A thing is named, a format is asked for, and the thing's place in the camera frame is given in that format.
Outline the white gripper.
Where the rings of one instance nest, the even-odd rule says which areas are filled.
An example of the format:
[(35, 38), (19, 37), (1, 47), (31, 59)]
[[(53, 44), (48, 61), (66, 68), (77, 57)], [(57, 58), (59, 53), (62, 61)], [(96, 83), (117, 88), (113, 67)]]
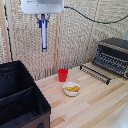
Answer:
[(41, 28), (42, 21), (38, 18), (38, 14), (47, 14), (49, 22), (50, 14), (64, 11), (64, 0), (21, 0), (21, 10), (24, 14), (35, 14)]

